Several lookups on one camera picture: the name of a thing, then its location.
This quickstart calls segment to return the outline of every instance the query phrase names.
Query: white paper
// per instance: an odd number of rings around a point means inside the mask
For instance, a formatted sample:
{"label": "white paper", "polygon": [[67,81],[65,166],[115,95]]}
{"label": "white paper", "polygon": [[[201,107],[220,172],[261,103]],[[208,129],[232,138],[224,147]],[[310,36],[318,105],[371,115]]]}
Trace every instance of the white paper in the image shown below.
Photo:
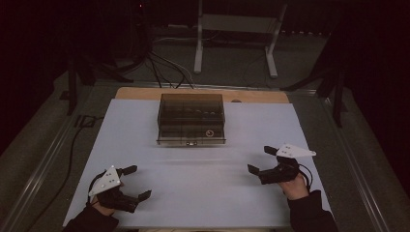
{"label": "white paper", "polygon": [[[125,195],[151,189],[134,214],[116,212],[129,228],[274,228],[289,226],[286,197],[276,184],[260,184],[248,164],[277,166],[264,146],[288,142],[308,149],[292,104],[224,103],[226,144],[207,147],[157,145],[159,101],[112,100],[67,213],[64,225],[84,208],[88,187],[105,168],[137,165],[121,177]],[[322,190],[312,158],[300,158]]]}

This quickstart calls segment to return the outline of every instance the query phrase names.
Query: metal leg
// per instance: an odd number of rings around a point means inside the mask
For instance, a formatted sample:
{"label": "metal leg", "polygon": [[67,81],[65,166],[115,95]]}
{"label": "metal leg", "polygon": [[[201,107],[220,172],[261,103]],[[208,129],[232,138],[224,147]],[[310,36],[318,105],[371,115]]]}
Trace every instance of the metal leg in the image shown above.
{"label": "metal leg", "polygon": [[193,66],[194,73],[201,73],[202,69],[202,0],[198,3],[198,38],[196,44],[195,63]]}
{"label": "metal leg", "polygon": [[277,18],[277,21],[275,22],[275,29],[272,33],[272,40],[271,44],[267,47],[265,47],[265,55],[266,55],[266,62],[268,63],[268,69],[269,69],[269,76],[271,78],[277,78],[278,77],[278,72],[277,72],[277,67],[275,65],[275,60],[274,60],[274,55],[273,51],[275,48],[275,44],[278,40],[278,35],[280,32],[280,27],[283,22],[283,17],[284,13],[286,12],[286,4],[283,4],[283,6],[280,9],[280,14]]}

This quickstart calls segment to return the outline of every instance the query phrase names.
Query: gray floor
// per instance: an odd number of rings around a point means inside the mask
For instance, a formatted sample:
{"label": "gray floor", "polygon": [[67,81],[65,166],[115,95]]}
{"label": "gray floor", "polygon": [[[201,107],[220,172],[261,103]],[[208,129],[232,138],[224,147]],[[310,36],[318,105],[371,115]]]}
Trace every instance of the gray floor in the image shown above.
{"label": "gray floor", "polygon": [[[277,79],[268,76],[263,44],[206,44],[202,73],[193,74],[192,79],[197,88],[276,91],[278,87],[292,84],[309,74],[325,41],[311,36],[280,36],[274,53]],[[154,51],[189,71],[193,69],[195,43],[192,40],[163,40],[155,43]],[[167,79],[173,82],[179,80],[180,75],[176,72],[164,67],[160,69]],[[118,88],[126,86],[100,73],[97,75],[99,81],[94,87],[82,88],[80,104],[73,117],[66,116],[68,103],[59,100],[62,91],[67,89],[67,75],[56,79],[54,94],[1,156],[0,220],[15,223],[14,230],[4,231],[25,231],[59,189],[68,169],[70,149],[77,131],[73,127],[76,115],[103,116]],[[158,87],[145,65],[126,77],[135,80],[128,86]],[[344,91],[346,111],[342,113],[343,128],[338,129],[329,116],[329,101],[312,94],[317,84],[311,83],[301,91],[288,93],[288,97],[298,113],[309,148],[318,154],[314,161],[339,230],[410,231],[409,199],[351,93],[347,89]],[[93,128],[84,129],[79,134],[73,147],[70,179],[31,231],[61,230],[100,125],[101,122],[98,122]],[[54,159],[49,165],[43,165],[48,168],[36,171],[42,158],[50,154],[55,154]],[[39,176],[33,176],[33,173],[41,173],[45,178],[36,182]],[[28,192],[24,190],[28,182],[38,184],[31,186]]]}

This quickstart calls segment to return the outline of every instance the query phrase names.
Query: white plastic part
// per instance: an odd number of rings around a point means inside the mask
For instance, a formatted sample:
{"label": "white plastic part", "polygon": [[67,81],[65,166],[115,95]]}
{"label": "white plastic part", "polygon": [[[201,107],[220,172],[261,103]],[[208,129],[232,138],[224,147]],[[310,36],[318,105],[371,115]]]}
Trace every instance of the white plastic part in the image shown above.
{"label": "white plastic part", "polygon": [[117,170],[112,165],[99,179],[99,181],[93,186],[93,188],[88,192],[89,196],[96,195],[100,192],[107,191],[114,187],[121,185],[120,177],[118,176]]}
{"label": "white plastic part", "polygon": [[295,145],[285,143],[277,151],[277,156],[285,158],[313,157],[316,153]]}

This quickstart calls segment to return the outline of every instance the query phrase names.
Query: black jacket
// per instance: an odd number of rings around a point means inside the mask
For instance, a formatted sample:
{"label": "black jacket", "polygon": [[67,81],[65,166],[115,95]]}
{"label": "black jacket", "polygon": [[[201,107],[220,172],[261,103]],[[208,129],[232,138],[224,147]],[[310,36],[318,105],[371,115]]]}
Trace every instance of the black jacket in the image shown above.
{"label": "black jacket", "polygon": [[[309,196],[288,200],[290,224],[295,232],[337,232],[334,218],[322,209],[320,190]],[[70,220],[64,232],[111,232],[118,225],[118,219],[107,217],[91,206],[87,206],[74,219]]]}
{"label": "black jacket", "polygon": [[296,232],[337,232],[332,214],[322,209],[320,190],[298,200],[288,200],[287,203],[290,224]]}

